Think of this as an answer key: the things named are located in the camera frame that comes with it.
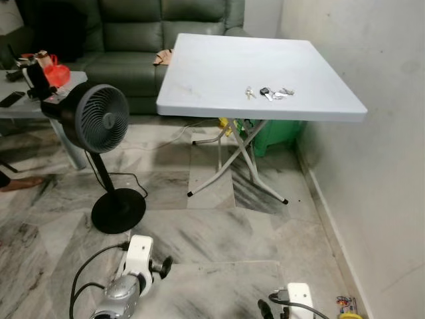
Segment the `key bunch with black fob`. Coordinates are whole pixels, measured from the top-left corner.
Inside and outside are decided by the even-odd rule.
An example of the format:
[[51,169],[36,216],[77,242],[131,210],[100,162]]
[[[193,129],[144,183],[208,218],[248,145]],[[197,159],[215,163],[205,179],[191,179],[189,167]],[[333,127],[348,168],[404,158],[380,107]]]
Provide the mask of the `key bunch with black fob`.
[[273,100],[283,100],[283,98],[287,98],[289,96],[294,96],[295,92],[293,90],[287,89],[287,88],[272,90],[272,89],[266,87],[266,88],[260,89],[259,94],[266,97],[269,101],[273,101]]

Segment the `yellow colourful floor item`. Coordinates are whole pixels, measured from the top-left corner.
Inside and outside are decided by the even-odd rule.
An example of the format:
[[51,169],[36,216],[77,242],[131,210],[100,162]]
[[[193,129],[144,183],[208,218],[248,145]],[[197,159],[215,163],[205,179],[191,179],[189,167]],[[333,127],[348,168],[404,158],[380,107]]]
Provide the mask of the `yellow colourful floor item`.
[[358,313],[356,298],[337,296],[336,303],[339,308],[337,319],[364,319]]

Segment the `yellow plastic item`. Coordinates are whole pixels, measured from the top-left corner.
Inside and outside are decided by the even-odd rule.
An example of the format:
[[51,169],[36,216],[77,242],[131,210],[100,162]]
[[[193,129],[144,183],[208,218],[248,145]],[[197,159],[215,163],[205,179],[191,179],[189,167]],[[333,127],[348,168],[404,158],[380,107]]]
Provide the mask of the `yellow plastic item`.
[[236,134],[236,136],[242,137],[242,124],[238,120],[219,118],[219,128],[224,136],[230,137]]

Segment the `black standing fan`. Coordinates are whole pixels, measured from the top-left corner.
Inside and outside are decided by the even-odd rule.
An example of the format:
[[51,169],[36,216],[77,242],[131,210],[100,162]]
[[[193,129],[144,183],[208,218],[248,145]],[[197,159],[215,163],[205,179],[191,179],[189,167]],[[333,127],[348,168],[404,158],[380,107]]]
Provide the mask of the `black standing fan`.
[[45,116],[58,120],[70,142],[88,152],[106,191],[93,206],[98,231],[118,234],[134,228],[145,215],[146,202],[136,189],[115,188],[100,155],[118,146],[126,135],[129,106],[122,91],[106,83],[83,82],[61,97],[41,101]]

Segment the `green plastic bin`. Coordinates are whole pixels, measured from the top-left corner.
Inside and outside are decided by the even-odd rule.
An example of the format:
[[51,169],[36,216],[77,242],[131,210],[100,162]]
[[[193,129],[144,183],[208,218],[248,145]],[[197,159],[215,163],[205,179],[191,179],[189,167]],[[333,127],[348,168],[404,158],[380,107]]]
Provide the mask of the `green plastic bin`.
[[268,146],[283,144],[293,146],[305,127],[300,120],[270,120],[252,140],[253,155],[264,157]]

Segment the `grey side table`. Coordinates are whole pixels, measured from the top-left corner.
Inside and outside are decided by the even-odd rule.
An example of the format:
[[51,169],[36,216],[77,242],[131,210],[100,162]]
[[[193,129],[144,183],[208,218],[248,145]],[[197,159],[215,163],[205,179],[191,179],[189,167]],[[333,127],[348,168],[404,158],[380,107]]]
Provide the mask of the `grey side table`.
[[[8,97],[10,94],[16,91],[27,91],[27,83],[25,82],[9,82],[5,78],[6,70],[0,70],[0,100]],[[32,98],[23,97],[16,103],[12,104],[9,108],[0,108],[0,119],[49,119],[54,133],[57,134],[58,139],[64,148],[64,151],[68,154],[72,166],[76,170],[88,167],[87,157],[85,153],[74,145],[68,139],[64,128],[58,120],[47,118],[40,109],[40,102],[33,100]]]

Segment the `brown item on sofa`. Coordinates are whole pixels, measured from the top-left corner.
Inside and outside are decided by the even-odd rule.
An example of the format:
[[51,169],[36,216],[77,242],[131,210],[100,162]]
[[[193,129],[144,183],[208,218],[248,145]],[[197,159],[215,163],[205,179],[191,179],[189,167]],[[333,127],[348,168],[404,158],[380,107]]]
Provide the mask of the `brown item on sofa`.
[[173,57],[173,49],[164,49],[155,56],[153,66],[169,66]]

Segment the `white folding table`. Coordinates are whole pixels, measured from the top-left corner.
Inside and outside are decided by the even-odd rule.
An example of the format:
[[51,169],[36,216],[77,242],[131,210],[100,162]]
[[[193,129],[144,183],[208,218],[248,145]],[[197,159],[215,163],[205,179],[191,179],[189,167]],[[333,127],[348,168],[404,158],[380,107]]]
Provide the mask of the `white folding table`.
[[[247,100],[247,87],[255,98]],[[269,101],[259,94],[266,87],[295,94]],[[216,176],[243,157],[253,182],[269,191],[247,150],[268,121],[361,122],[367,109],[309,41],[180,33],[157,113],[238,120],[242,137],[233,134],[238,148]]]

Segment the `black device on stand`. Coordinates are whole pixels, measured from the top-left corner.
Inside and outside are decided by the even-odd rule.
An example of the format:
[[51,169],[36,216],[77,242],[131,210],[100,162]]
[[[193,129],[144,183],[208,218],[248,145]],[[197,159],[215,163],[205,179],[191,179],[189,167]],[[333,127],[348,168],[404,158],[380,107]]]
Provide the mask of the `black device on stand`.
[[30,98],[34,98],[34,100],[45,100],[45,98],[50,98],[54,94],[39,63],[35,62],[29,66],[22,66],[21,70],[30,86],[27,91]]

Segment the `black phone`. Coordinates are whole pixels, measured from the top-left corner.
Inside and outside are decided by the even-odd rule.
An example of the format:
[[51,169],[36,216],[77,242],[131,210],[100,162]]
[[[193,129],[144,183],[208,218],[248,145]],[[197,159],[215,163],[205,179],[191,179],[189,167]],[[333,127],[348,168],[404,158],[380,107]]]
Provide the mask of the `black phone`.
[[3,98],[0,101],[0,108],[9,108],[12,107],[15,103],[17,103],[21,98],[25,96],[25,93],[15,91],[10,93],[6,98]]

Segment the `green leather sofa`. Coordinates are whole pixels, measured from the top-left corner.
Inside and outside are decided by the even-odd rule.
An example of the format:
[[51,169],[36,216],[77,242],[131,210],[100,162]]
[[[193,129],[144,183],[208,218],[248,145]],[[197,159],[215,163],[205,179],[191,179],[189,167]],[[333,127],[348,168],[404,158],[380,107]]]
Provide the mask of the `green leather sofa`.
[[88,81],[121,89],[133,114],[152,115],[180,33],[246,36],[245,0],[15,0],[45,51]]

